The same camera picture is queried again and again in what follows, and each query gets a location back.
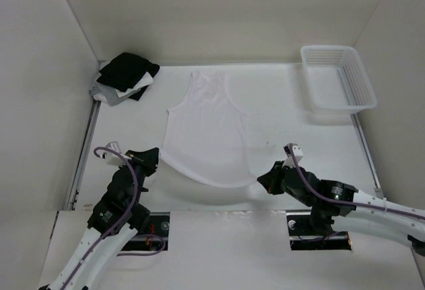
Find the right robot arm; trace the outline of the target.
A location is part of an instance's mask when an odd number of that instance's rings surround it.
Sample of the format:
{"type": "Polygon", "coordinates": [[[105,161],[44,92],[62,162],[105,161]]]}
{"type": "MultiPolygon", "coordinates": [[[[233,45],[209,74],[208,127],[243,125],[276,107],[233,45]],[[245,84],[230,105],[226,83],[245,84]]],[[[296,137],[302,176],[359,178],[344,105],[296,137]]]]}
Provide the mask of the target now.
{"type": "Polygon", "coordinates": [[[340,231],[392,240],[424,256],[424,211],[369,195],[340,181],[317,178],[303,167],[276,161],[257,178],[268,194],[288,194],[310,208],[295,231],[302,236],[328,237],[340,231]]]}

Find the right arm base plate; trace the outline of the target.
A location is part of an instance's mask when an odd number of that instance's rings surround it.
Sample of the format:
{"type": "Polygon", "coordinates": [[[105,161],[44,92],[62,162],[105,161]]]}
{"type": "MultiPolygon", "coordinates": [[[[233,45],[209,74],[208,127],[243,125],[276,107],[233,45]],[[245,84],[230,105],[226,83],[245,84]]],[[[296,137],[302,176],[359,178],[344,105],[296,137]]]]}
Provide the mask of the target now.
{"type": "Polygon", "coordinates": [[[314,228],[309,221],[310,212],[286,213],[290,248],[293,251],[351,251],[347,232],[334,232],[314,228]]]}

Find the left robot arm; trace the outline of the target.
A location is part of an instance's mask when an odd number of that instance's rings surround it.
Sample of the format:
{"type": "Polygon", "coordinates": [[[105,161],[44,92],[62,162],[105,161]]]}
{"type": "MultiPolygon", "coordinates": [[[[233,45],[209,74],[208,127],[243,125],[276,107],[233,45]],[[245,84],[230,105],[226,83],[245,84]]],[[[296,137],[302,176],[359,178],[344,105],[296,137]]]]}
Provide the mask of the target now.
{"type": "Polygon", "coordinates": [[[139,203],[148,190],[145,179],[159,163],[159,148],[122,153],[109,147],[94,149],[97,158],[113,155],[122,164],[113,174],[107,190],[93,207],[76,249],[54,281],[42,289],[96,289],[113,259],[135,236],[149,228],[150,210],[139,203]]]}

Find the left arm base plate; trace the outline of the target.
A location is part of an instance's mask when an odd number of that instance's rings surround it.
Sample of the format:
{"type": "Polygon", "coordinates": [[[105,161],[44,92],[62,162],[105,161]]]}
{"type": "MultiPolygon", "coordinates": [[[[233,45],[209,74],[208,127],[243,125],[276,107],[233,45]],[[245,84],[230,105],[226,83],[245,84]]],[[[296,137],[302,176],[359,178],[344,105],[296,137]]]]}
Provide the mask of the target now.
{"type": "Polygon", "coordinates": [[[122,248],[121,252],[157,252],[168,250],[170,213],[154,212],[142,233],[138,233],[122,248]]]}

